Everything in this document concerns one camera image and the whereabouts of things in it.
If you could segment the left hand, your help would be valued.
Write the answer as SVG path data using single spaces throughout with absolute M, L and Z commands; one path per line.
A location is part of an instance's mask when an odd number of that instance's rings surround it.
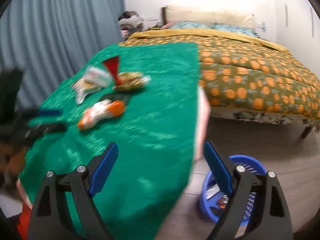
M 1 142 L 1 173 L 17 177 L 25 167 L 26 146 Z

